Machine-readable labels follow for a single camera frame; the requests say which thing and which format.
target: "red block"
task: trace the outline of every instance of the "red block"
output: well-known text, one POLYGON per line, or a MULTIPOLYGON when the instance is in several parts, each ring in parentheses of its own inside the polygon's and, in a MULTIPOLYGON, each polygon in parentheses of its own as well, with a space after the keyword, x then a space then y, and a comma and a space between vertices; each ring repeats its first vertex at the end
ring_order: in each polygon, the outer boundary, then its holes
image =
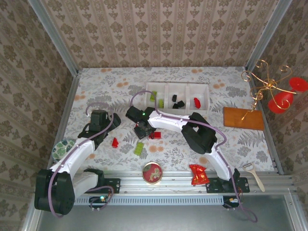
POLYGON ((152 132, 150 135, 149 135, 150 139, 161 139, 162 138, 162 135, 160 133, 160 131, 155 131, 155 132, 152 132))
POLYGON ((194 98, 194 105, 196 106, 196 108, 200 108, 201 107, 201 103, 200 103, 200 100, 198 100, 198 98, 194 98))
POLYGON ((114 141, 112 141, 112 147, 117 148, 118 145, 119 145, 119 142, 117 141, 116 138, 114 138, 114 141))

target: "patterned tablecloth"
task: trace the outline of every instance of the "patterned tablecloth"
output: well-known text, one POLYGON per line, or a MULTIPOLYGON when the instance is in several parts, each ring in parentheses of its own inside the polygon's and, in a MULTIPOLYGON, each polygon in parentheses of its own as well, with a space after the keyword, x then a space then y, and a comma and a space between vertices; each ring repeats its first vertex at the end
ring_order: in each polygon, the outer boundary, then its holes
MULTIPOLYGON (((134 154, 138 138, 135 124, 125 117, 131 97, 144 90, 147 82, 195 82, 206 83, 210 89, 210 112, 206 120, 222 130, 228 141, 221 147, 229 162, 235 167, 254 162, 258 171, 273 171, 272 160, 262 131, 223 126, 223 107, 249 109, 252 98, 249 84, 241 79, 243 67, 153 67, 153 68, 89 68, 80 74, 80 84, 70 113, 65 137, 76 139, 90 121, 85 115, 88 104, 103 102, 120 116, 120 127, 89 156, 82 168, 102 170, 141 171, 150 162, 158 162, 166 171, 187 171, 190 164, 200 164, 214 170, 207 159, 192 151, 182 134, 160 129, 161 140, 145 139, 140 156, 134 154), (112 148, 112 140, 119 141, 112 148)), ((145 109, 145 95, 135 98, 134 105, 145 109)))

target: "round tin can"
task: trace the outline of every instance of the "round tin can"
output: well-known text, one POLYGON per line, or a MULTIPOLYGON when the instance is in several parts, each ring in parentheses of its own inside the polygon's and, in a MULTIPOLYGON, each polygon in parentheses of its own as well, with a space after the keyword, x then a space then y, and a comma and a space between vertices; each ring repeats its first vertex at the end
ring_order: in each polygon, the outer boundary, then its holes
POLYGON ((163 176, 163 170, 158 163, 149 162, 142 169, 142 177, 149 184, 158 183, 163 176))

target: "orange board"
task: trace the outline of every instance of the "orange board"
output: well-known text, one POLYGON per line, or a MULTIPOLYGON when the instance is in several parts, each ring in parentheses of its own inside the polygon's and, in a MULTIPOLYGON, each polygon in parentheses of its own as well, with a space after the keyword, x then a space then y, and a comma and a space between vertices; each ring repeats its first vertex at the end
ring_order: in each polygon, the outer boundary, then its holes
POLYGON ((242 117, 246 114, 247 109, 224 107, 223 124, 226 127, 245 128, 253 130, 264 130, 264 122, 261 111, 249 112, 244 120, 242 117))

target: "green toy piece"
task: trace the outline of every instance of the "green toy piece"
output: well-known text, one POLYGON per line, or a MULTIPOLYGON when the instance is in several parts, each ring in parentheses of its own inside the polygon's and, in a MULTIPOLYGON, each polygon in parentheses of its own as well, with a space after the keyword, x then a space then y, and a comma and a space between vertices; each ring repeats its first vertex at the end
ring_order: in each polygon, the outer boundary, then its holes
POLYGON ((164 100, 159 100, 158 108, 164 108, 164 100))
POLYGON ((143 149, 144 143, 142 142, 137 142, 136 149, 134 151, 135 155, 141 155, 142 149, 143 149))
MULTIPOLYGON (((153 94, 155 95, 155 97, 156 97, 156 95, 157 95, 157 91, 152 91, 153 92, 153 94)), ((151 94, 151 97, 150 97, 150 101, 151 102, 155 102, 155 97, 151 94)))

